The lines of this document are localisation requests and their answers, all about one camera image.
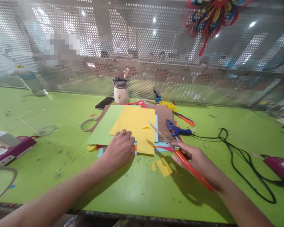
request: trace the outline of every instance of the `hand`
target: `hand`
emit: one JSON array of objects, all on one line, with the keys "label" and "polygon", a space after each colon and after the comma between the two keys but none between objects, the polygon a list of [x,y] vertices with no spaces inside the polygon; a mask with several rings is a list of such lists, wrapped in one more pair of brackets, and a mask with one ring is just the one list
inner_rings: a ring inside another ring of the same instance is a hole
[{"label": "hand", "polygon": [[131,137],[131,135],[132,132],[126,132],[126,129],[117,132],[101,157],[101,159],[105,160],[105,163],[109,164],[112,171],[132,161],[135,155],[135,147],[133,146],[135,137]]},{"label": "hand", "polygon": [[[221,190],[221,181],[226,175],[211,162],[211,160],[198,147],[189,146],[186,143],[173,142],[172,145],[180,147],[180,152],[186,154],[191,159],[190,165],[207,180],[215,190]],[[185,164],[178,156],[171,156],[172,159],[182,168],[187,169]]]}]

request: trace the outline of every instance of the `black cable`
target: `black cable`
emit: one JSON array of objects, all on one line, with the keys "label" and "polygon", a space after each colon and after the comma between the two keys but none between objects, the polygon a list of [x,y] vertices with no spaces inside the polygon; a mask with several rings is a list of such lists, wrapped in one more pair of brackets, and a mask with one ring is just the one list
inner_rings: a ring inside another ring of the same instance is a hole
[{"label": "black cable", "polygon": [[[221,134],[222,132],[225,132],[226,133],[226,137],[222,137]],[[269,202],[269,203],[272,203],[272,204],[275,204],[277,203],[277,200],[275,198],[275,195],[274,193],[271,191],[271,189],[268,187],[268,185],[266,184],[266,182],[264,180],[267,180],[269,182],[272,182],[272,183],[277,183],[279,181],[272,181],[272,180],[269,180],[265,177],[263,177],[254,167],[253,163],[252,163],[252,160],[251,160],[251,156],[248,152],[240,149],[240,148],[237,148],[235,147],[234,145],[232,145],[231,143],[229,143],[227,141],[227,138],[228,138],[228,132],[225,128],[222,128],[219,132],[219,135],[218,137],[201,137],[201,136],[197,136],[195,134],[192,134],[192,136],[194,137],[198,137],[198,138],[202,138],[202,139],[219,139],[221,140],[223,143],[226,144],[229,152],[230,152],[230,156],[231,156],[231,165],[233,166],[234,170],[245,180],[245,182],[252,188],[252,190],[254,190],[255,193],[257,193],[262,199],[264,199],[265,201]],[[242,173],[240,173],[240,171],[235,167],[234,165],[234,153],[232,151],[232,149],[236,149],[237,151],[239,151],[239,153],[242,155],[242,157],[244,158],[244,160],[248,163],[248,165],[251,167],[251,169],[254,171],[254,173],[256,174],[256,176],[258,177],[259,181],[261,181],[263,183],[263,185],[265,186],[265,188],[268,190],[268,192],[270,193],[271,197],[272,197],[272,200],[269,200],[267,198],[265,198],[262,194],[260,194],[258,192],[258,190],[243,176]]]}]

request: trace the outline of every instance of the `black phone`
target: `black phone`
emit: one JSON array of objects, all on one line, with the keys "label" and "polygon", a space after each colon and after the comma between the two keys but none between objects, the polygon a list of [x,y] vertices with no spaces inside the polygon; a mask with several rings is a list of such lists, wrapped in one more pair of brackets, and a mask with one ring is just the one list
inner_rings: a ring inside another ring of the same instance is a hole
[{"label": "black phone", "polygon": [[104,109],[105,105],[110,105],[114,100],[112,97],[106,97],[95,106],[95,109]]}]

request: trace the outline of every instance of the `orange scissors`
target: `orange scissors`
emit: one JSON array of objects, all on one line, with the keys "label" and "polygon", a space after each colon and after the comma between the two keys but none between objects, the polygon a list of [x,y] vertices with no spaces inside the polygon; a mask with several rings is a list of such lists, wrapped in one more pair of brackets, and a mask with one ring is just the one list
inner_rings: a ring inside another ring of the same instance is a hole
[{"label": "orange scissors", "polygon": [[186,167],[188,168],[188,170],[192,173],[192,175],[199,181],[201,182],[205,187],[207,187],[207,189],[209,191],[214,191],[214,188],[210,185],[210,183],[208,183],[188,162],[188,160],[183,156],[183,154],[177,149],[175,148],[174,145],[172,145],[169,140],[162,135],[162,133],[152,124],[148,121],[148,123],[155,129],[155,131],[162,136],[162,138],[164,139],[164,141],[175,151],[175,154],[184,162],[184,164],[186,165]]}]

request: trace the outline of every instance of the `metal mesh panel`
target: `metal mesh panel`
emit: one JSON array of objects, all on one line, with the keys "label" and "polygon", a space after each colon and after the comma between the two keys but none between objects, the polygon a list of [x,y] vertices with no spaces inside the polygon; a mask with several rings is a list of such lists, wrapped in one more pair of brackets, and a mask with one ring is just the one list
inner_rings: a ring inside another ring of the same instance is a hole
[{"label": "metal mesh panel", "polygon": [[[0,85],[15,64],[38,71],[49,90],[112,95],[130,69],[131,97],[216,105],[276,102],[284,92],[284,1],[253,1],[238,21],[209,40],[191,37],[186,1],[0,1]],[[80,34],[80,64],[43,65],[43,34]]]}]

